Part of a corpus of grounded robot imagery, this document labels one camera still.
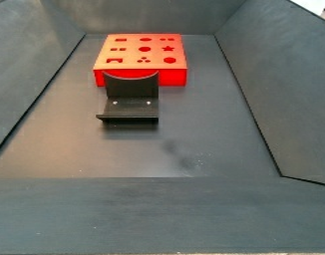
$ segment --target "shape hole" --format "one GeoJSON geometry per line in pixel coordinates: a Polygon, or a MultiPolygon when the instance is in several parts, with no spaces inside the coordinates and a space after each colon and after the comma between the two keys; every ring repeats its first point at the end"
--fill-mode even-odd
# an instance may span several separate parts
{"type": "Polygon", "coordinates": [[[151,50],[150,47],[139,47],[140,52],[148,52],[151,50]]]}
{"type": "Polygon", "coordinates": [[[163,61],[168,64],[175,63],[176,59],[175,58],[164,58],[163,61]]]}
{"type": "Polygon", "coordinates": [[[107,59],[107,63],[111,63],[111,62],[121,63],[123,61],[124,59],[107,59]]]}

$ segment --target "red shape sorter box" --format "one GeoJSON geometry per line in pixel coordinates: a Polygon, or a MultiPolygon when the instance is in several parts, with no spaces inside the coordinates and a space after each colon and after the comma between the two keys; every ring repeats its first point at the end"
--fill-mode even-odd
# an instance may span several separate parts
{"type": "Polygon", "coordinates": [[[140,78],[159,71],[160,86],[184,86],[187,65],[179,34],[108,35],[93,67],[97,86],[103,72],[120,78],[140,78]]]}

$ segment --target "gray floor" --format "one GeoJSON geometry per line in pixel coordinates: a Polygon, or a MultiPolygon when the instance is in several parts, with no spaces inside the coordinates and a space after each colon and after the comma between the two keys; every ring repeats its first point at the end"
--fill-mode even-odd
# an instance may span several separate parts
{"type": "Polygon", "coordinates": [[[183,38],[158,130],[103,128],[83,41],[0,150],[0,254],[325,252],[325,186],[278,176],[214,38],[183,38]]]}
{"type": "Polygon", "coordinates": [[[105,130],[88,37],[0,152],[0,178],[277,175],[212,36],[184,36],[186,88],[160,89],[158,129],[105,130]]]}

